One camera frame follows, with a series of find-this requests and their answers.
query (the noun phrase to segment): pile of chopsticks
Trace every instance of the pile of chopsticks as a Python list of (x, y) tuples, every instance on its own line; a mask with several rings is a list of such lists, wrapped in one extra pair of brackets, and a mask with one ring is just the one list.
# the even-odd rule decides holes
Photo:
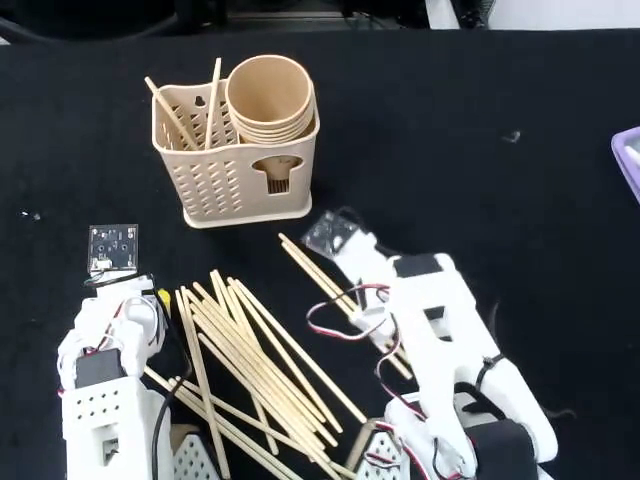
[[(358, 421), (365, 423), (366, 416), (240, 281), (228, 278), (225, 284), (217, 271), (211, 273), (211, 280), (213, 294), (198, 283), (193, 283), (193, 290), (181, 287), (175, 292), (198, 381), (198, 385), (183, 381), (176, 391), (176, 398), (208, 422), (221, 477), (230, 478), (222, 443), (222, 437), (225, 437), (281, 480), (302, 479), (276, 458), (278, 443), (308, 457), (329, 478), (355, 478), (353, 472), (331, 461), (325, 453), (327, 445), (337, 445), (334, 434), (325, 423), (335, 433), (341, 433), (342, 426), (283, 343)], [(275, 349), (292, 378), (262, 350), (254, 333), (256, 327)], [(257, 419), (212, 395), (215, 381), (211, 382), (207, 377), (201, 345), (251, 394)], [(178, 378), (165, 380), (148, 367), (145, 373), (167, 390), (179, 381)], [(222, 412), (264, 432), (270, 452), (231, 424)]]
[[(348, 295), (345, 295), (344, 291), (286, 235), (280, 233), (278, 234), (278, 237), (281, 240), (280, 245), (285, 252), (289, 254), (289, 256), (302, 268), (302, 270), (304, 270), (330, 298), (337, 299), (335, 304), (344, 312), (349, 322), (353, 323), (354, 319), (362, 314), (360, 307)], [(389, 341), (385, 347), (376, 344), (376, 348), (385, 354), (392, 347), (391, 342)], [(389, 363), (395, 367), (400, 375), (407, 380), (410, 380), (412, 378), (411, 372), (400, 361), (402, 360), (406, 362), (407, 365), (409, 364), (406, 352), (402, 348), (399, 348), (396, 355), (399, 358), (391, 356), (388, 359)]]

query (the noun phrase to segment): beige plastic basket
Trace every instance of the beige plastic basket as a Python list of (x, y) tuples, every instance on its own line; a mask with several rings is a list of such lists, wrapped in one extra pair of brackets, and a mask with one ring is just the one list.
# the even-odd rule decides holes
[[(229, 119), (225, 85), (226, 80), (218, 83), (219, 105), (214, 112), (212, 148), (207, 151), (186, 150), (185, 139), (155, 97), (152, 102), (153, 146), (178, 192), (185, 221), (193, 228), (212, 228), (306, 215), (311, 210), (309, 187), (320, 130), (317, 106), (305, 136), (281, 145), (243, 144)], [(202, 148), (211, 84), (166, 85), (160, 92)], [(289, 180), (278, 182), (275, 189), (256, 167), (260, 160), (272, 157), (299, 159)]]

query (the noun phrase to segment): stack of paper cups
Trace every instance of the stack of paper cups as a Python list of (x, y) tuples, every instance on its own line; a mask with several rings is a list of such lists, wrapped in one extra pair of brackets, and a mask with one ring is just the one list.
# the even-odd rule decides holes
[[(226, 85), (231, 123), (243, 143), (282, 144), (304, 136), (315, 113), (307, 71), (278, 55), (261, 55), (233, 69)], [(292, 158), (270, 158), (260, 169), (270, 181), (286, 181)]]

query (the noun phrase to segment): chopstick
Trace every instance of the chopstick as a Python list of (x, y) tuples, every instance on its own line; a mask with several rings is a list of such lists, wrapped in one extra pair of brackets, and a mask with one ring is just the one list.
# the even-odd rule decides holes
[[(171, 379), (167, 381), (149, 367), (145, 367), (145, 373), (167, 391), (170, 391), (175, 386), (175, 380)], [(176, 391), (176, 398), (191, 409), (196, 415), (208, 421), (207, 413), (201, 405), (202, 402), (199, 402), (199, 399), (191, 394), (185, 387), (180, 387)], [(253, 458), (278, 480), (303, 480), (302, 477), (294, 473), (277, 458), (264, 450), (260, 445), (238, 430), (220, 414), (216, 413), (215, 416), (220, 433), (231, 443)]]
[[(353, 321), (354, 316), (360, 312), (360, 307), (347, 295), (344, 295), (344, 291), (338, 287), (328, 276), (324, 273), (320, 267), (318, 267), (295, 243), (293, 243), (286, 235), (280, 233), (278, 237), (282, 240), (280, 244), (282, 248), (289, 254), (289, 256), (311, 277), (313, 281), (327, 294), (330, 298), (338, 298), (336, 305), (342, 310), (349, 319)], [(387, 353), (384, 348), (376, 345), (376, 348), (382, 353)], [(406, 354), (403, 351), (398, 356), (406, 359)], [(389, 363), (391, 363), (395, 369), (407, 380), (413, 378), (411, 372), (405, 367), (396, 357), (390, 357)]]
[(200, 345), (196, 337), (196, 327), (193, 324), (191, 317), (191, 309), (189, 305), (185, 305), (184, 298), (185, 288), (182, 287), (182, 295), (178, 290), (175, 291), (176, 303), (178, 304), (178, 310), (182, 317), (182, 323), (184, 325), (185, 336), (187, 337), (187, 343), (191, 352), (191, 360), (193, 362), (194, 369), (196, 371), (196, 377), (200, 388), (204, 392), (204, 407), (207, 414), (207, 420), (209, 422), (209, 429), (211, 431), (211, 438), (213, 439), (213, 445), (215, 447), (216, 456), (218, 458), (218, 465), (220, 466), (220, 475), (223, 479), (230, 479), (231, 473), (229, 471), (229, 463), (227, 462), (227, 456), (224, 451), (224, 445), (222, 444), (222, 438), (220, 438), (220, 432), (218, 432), (217, 424), (215, 421), (215, 410), (211, 404), (211, 391), (209, 390), (209, 378), (207, 377), (207, 371), (204, 368), (204, 361), (202, 360), (202, 352), (200, 351)]
[(358, 419), (360, 423), (366, 423), (367, 417), (360, 411), (358, 407), (345, 395), (333, 380), (320, 368), (320, 366), (311, 358), (311, 356), (296, 342), (289, 332), (280, 325), (273, 315), (265, 308), (262, 303), (240, 282), (236, 280), (235, 285), (244, 296), (253, 304), (262, 317), (271, 325), (271, 327), (284, 339), (287, 344), (296, 352), (296, 354), (311, 368), (311, 370), (324, 382), (331, 392), (344, 404), (345, 407)]
[[(218, 299), (224, 299), (223, 301), (229, 306), (229, 310), (231, 310), (231, 314), (235, 319), (236, 324), (238, 325), (238, 331), (242, 332), (245, 338), (251, 341), (259, 349), (260, 344), (258, 343), (258, 339), (254, 335), (253, 330), (251, 330), (251, 326), (249, 325), (247, 318), (244, 316), (244, 312), (242, 311), (241, 308), (238, 308), (239, 306), (237, 306), (234, 303), (233, 301), (234, 299), (232, 298), (232, 295), (231, 295), (232, 291), (227, 290), (224, 282), (222, 281), (222, 277), (220, 277), (220, 274), (218, 273), (217, 270), (214, 270), (212, 272), (211, 280), (213, 282), (214, 290), (216, 291), (216, 296), (218, 296)], [(265, 426), (268, 427), (269, 423), (267, 421), (267, 416), (265, 415), (264, 410), (262, 409), (262, 405), (260, 405), (260, 402), (258, 402), (258, 400), (255, 397), (251, 397), (251, 401), (253, 402), (253, 406), (256, 409), (258, 418)], [(276, 442), (273, 440), (273, 437), (270, 435), (267, 435), (267, 444), (269, 445), (269, 450), (271, 450), (271, 453), (273, 455), (277, 455), (278, 446), (276, 445)]]
[[(320, 468), (322, 468), (322, 470), (324, 470), (324, 472), (329, 475), (332, 479), (334, 480), (340, 480), (340, 477), (335, 473), (335, 471), (328, 465), (328, 462), (330, 461), (329, 457), (322, 452), (320, 449), (318, 449), (317, 446), (313, 445), (311, 442), (309, 442), (308, 438), (306, 438), (306, 435), (301, 435), (300, 429), (299, 427), (296, 428), (293, 425), (293, 418), (289, 415), (282, 415), (281, 412), (283, 412), (283, 410), (281, 410), (282, 407), (280, 407), (280, 409), (278, 407), (275, 407), (274, 405), (277, 405), (277, 401), (275, 401), (275, 397), (272, 395), (273, 394), (273, 390), (271, 390), (271, 392), (269, 392), (270, 394), (267, 396), (263, 395), (263, 391), (254, 388), (252, 386), (252, 382), (248, 382), (244, 379), (243, 375), (231, 364), (231, 362), (229, 362), (226, 358), (225, 355), (220, 352), (214, 345), (213, 343), (208, 339), (207, 336), (203, 335), (203, 334), (198, 334), (198, 338), (200, 339), (200, 341), (202, 342), (202, 344), (209, 349), (209, 351), (211, 353), (213, 353), (216, 358), (218, 358), (218, 360), (220, 360), (221, 363), (223, 363), (223, 365), (227, 368), (227, 370), (229, 370), (231, 372), (231, 374), (233, 376), (236, 377), (236, 379), (238, 379), (238, 381), (240, 381), (241, 383), (243, 383), (243, 386), (245, 386), (245, 388), (247, 388), (249, 391), (251, 391), (251, 393), (255, 396), (257, 396), (258, 398), (261, 398), (261, 402), (263, 403), (263, 406), (265, 406), (265, 408), (267, 408), (267, 405), (269, 405), (269, 407), (267, 408), (267, 410), (269, 410), (269, 413), (287, 430), (287, 432), (293, 436), (293, 438), (298, 441), (300, 443), (300, 445), (305, 449), (305, 452), (309, 455), (309, 457), (311, 459), (313, 459), (313, 461), (315, 463), (318, 464), (318, 466)], [(258, 378), (253, 378), (253, 381), (256, 382), (257, 384), (261, 385), (261, 388), (265, 388), (266, 387), (266, 383), (261, 381), (261, 379)]]
[(180, 135), (182, 135), (186, 140), (186, 142), (189, 144), (189, 147), (191, 147), (191, 150), (199, 150), (198, 144), (195, 142), (191, 134), (184, 127), (180, 119), (178, 119), (178, 117), (176, 116), (176, 113), (171, 108), (171, 105), (169, 105), (169, 102), (167, 102), (167, 100), (164, 98), (164, 95), (162, 95), (162, 92), (158, 89), (158, 87), (156, 87), (155, 83), (153, 83), (153, 81), (151, 81), (149, 77), (144, 77), (144, 81), (149, 87), (149, 90), (151, 90), (151, 93), (153, 93), (153, 96), (158, 100), (158, 103), (164, 110), (164, 113), (167, 114), (167, 116), (169, 117), (169, 120), (171, 120), (171, 123), (173, 123), (173, 126), (178, 129), (178, 132), (180, 132)]
[(201, 303), (192, 293), (188, 295), (194, 313), (197, 314), (194, 317), (196, 323), (225, 352), (227, 358), (233, 357), (234, 364), (242, 365), (243, 373), (253, 372), (254, 378), (265, 383), (272, 394), (280, 397), (285, 404), (291, 403), (312, 430), (318, 431), (330, 445), (336, 446), (336, 440), (318, 421), (318, 419), (324, 421), (322, 414), (293, 382), (268, 357), (230, 328), (228, 321), (218, 315), (214, 308), (209, 304)]
[(300, 382), (300, 384), (302, 385), (302, 388), (306, 390), (306, 392), (309, 394), (311, 399), (315, 402), (315, 404), (318, 406), (318, 408), (321, 410), (321, 412), (324, 414), (324, 416), (327, 418), (327, 420), (333, 426), (333, 428), (338, 433), (341, 433), (343, 429), (342, 429), (342, 426), (338, 423), (338, 420), (336, 420), (331, 410), (329, 410), (329, 408), (320, 398), (320, 395), (318, 395), (318, 393), (311, 386), (307, 378), (302, 374), (302, 372), (300, 371), (298, 366), (295, 364), (295, 362), (293, 361), (289, 353), (284, 349), (284, 347), (282, 346), (278, 338), (271, 332), (271, 330), (269, 329), (267, 324), (264, 322), (262, 317), (260, 317), (260, 314), (253, 307), (249, 299), (247, 299), (247, 297), (242, 293), (242, 291), (236, 285), (235, 281), (232, 278), (228, 278), (227, 282), (231, 286), (230, 291), (235, 292), (237, 298), (242, 302), (244, 307), (249, 312), (249, 315), (251, 316), (251, 318), (253, 318), (254, 322), (260, 327), (260, 329), (265, 334), (269, 342), (271, 342), (271, 345), (273, 345), (273, 347), (276, 349), (276, 351), (278, 352), (282, 360), (287, 364), (287, 367), (289, 367), (289, 370), (291, 370), (291, 372), (296, 377), (298, 382)]
[(218, 96), (218, 82), (220, 81), (220, 66), (222, 59), (216, 58), (215, 66), (213, 67), (213, 78), (211, 79), (211, 94), (209, 95), (209, 116), (207, 117), (207, 129), (204, 139), (204, 149), (209, 150), (211, 148), (211, 133), (213, 130), (213, 118), (216, 108), (216, 97)]
[[(193, 392), (194, 395), (196, 395), (196, 396), (200, 395), (201, 396), (200, 389), (198, 388), (197, 385), (189, 382), (188, 380), (185, 380), (183, 385), (188, 390)], [(265, 427), (264, 424), (256, 421), (255, 419), (251, 418), (249, 415), (246, 415), (246, 414), (242, 413), (241, 411), (237, 410), (236, 408), (233, 408), (231, 405), (225, 404), (225, 402), (223, 402), (222, 400), (218, 399), (217, 397), (215, 397), (213, 395), (211, 395), (211, 401), (216, 403), (216, 404), (219, 404), (221, 407), (225, 406), (225, 408), (228, 408), (227, 411), (230, 414), (232, 414), (236, 418), (246, 422), (248, 425), (251, 425), (252, 427), (257, 428), (258, 430), (262, 430), (263, 432), (271, 435), (272, 437), (277, 439), (280, 443), (283, 443), (283, 444), (291, 447), (292, 449), (294, 449), (294, 450), (296, 450), (296, 451), (298, 451), (298, 452), (300, 452), (302, 454), (306, 454), (305, 450), (300, 445), (298, 445), (296, 442), (291, 440), (286, 435), (283, 435), (280, 432), (278, 432), (277, 430), (274, 430), (272, 428)], [(342, 475), (344, 477), (347, 477), (349, 479), (355, 479), (356, 478), (356, 474), (354, 472), (352, 472), (351, 470), (343, 467), (339, 463), (331, 461), (331, 462), (329, 462), (329, 466), (331, 466), (331, 468), (333, 468), (336, 472), (338, 472), (340, 475)]]

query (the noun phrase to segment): black background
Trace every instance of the black background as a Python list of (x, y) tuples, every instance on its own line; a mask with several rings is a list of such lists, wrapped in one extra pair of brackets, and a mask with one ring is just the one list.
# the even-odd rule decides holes
[[(308, 332), (304, 313), (325, 297), (276, 237), (299, 238), (323, 209), (343, 204), (385, 244), (450, 253), (482, 313), (500, 299), (504, 353), (542, 404), (578, 414), (554, 422), (556, 478), (633, 474), (640, 210), (610, 139), (640, 123), (639, 50), (634, 31), (346, 32), (0, 49), (0, 477), (64, 478), (56, 347), (89, 294), (81, 283), (90, 224), (139, 223), (141, 265), (165, 288), (206, 282), (214, 267), (241, 278), (368, 415), (381, 415), (387, 397), (371, 373), (375, 350)], [(192, 230), (151, 146), (143, 77), (204, 83), (216, 56), (226, 75), (271, 52), (302, 62), (316, 83), (314, 211), (296, 221)], [(514, 131), (519, 141), (506, 141)], [(162, 373), (178, 373), (167, 358)], [(215, 364), (211, 376), (216, 393), (252, 412)], [(331, 456), (343, 462), (359, 426), (330, 404), (346, 430)], [(175, 415), (195, 420), (181, 407)], [(267, 475), (228, 451), (234, 478)], [(283, 458), (304, 478), (321, 478), (306, 459)]]

